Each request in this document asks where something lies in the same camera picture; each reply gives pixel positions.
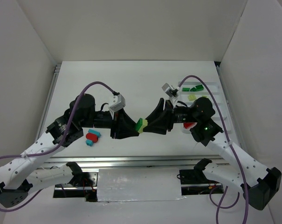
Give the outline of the lime curved lego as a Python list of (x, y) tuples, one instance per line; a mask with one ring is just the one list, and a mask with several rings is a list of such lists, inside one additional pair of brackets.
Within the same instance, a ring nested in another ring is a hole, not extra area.
[(197, 98), (195, 95), (188, 95), (188, 100), (189, 101), (195, 101)]

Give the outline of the blue top lego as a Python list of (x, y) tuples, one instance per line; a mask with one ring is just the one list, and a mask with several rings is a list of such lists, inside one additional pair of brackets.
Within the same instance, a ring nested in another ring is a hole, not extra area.
[(91, 134), (94, 134), (96, 135), (98, 138), (101, 137), (101, 133), (96, 131), (96, 130), (93, 130), (93, 129), (89, 129), (88, 130), (88, 133), (91, 133)]

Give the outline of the blue lego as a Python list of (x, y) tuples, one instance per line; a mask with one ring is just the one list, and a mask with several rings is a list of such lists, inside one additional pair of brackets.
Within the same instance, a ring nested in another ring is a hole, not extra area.
[(89, 139), (87, 139), (85, 141), (85, 143), (86, 143), (87, 146), (90, 146), (90, 147), (93, 146), (93, 144), (94, 144), (94, 142), (92, 140), (89, 140)]
[(96, 135), (98, 138), (101, 137), (101, 133), (96, 131), (96, 130), (93, 130), (93, 129), (89, 129), (88, 130), (88, 133), (91, 133), (91, 134), (94, 134)]

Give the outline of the red half-round lego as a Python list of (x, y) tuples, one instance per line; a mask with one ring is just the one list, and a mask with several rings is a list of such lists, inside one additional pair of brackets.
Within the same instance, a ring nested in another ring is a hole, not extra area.
[(187, 123), (183, 124), (183, 128), (188, 130), (188, 129), (196, 126), (196, 124), (197, 124), (196, 122), (187, 122)]

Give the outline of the dark green curved lego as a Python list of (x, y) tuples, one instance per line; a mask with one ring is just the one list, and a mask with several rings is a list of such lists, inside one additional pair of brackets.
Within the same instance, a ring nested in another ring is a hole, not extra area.
[(203, 90), (204, 90), (204, 86), (203, 85), (195, 86), (195, 91), (203, 91)]

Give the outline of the blue bottom lego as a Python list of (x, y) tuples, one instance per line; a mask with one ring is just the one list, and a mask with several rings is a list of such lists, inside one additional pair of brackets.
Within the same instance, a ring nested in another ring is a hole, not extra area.
[(87, 146), (90, 146), (90, 147), (93, 146), (93, 144), (94, 144), (94, 142), (92, 140), (89, 140), (89, 139), (87, 139), (85, 141), (85, 143), (86, 143)]

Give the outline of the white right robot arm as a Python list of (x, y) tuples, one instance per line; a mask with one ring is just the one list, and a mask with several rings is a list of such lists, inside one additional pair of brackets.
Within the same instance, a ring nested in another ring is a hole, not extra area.
[(279, 191), (282, 173), (268, 168), (246, 153), (237, 144), (228, 140), (224, 130), (212, 120), (215, 114), (212, 102), (198, 98), (190, 107), (173, 106), (170, 100), (160, 99), (157, 107), (146, 118), (144, 132), (165, 135), (177, 123), (195, 123), (190, 129), (194, 140), (209, 148), (233, 170), (220, 168), (210, 159), (202, 159), (195, 169), (208, 180), (221, 182), (248, 197), (250, 206), (263, 210)]

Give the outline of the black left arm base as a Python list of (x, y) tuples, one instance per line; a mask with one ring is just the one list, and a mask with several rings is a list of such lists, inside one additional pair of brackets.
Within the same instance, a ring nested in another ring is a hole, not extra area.
[(97, 172), (83, 172), (76, 162), (66, 164), (74, 175), (70, 182), (57, 184), (53, 198), (83, 198), (87, 202), (97, 202)]

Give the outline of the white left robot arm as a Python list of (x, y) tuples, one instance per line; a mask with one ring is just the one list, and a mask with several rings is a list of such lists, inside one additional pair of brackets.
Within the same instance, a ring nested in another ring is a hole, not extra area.
[(0, 167), (0, 204), (3, 211), (16, 210), (16, 205), (36, 191), (56, 184), (92, 184), (90, 175), (76, 162), (40, 170), (40, 166), (56, 153), (83, 137), (83, 128), (110, 129), (113, 139), (139, 136), (136, 123), (124, 111), (122, 95), (114, 95), (109, 111), (96, 111), (95, 98), (81, 94), (69, 109), (50, 124), (41, 137), (20, 155), (11, 155), (12, 161)]

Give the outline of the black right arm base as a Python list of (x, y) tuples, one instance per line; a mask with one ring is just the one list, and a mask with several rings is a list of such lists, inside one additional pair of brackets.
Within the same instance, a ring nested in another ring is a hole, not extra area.
[(180, 180), (181, 193), (183, 196), (222, 194), (223, 187), (220, 183), (207, 179), (203, 171), (212, 161), (210, 159), (200, 160), (192, 169), (181, 169), (176, 176)]

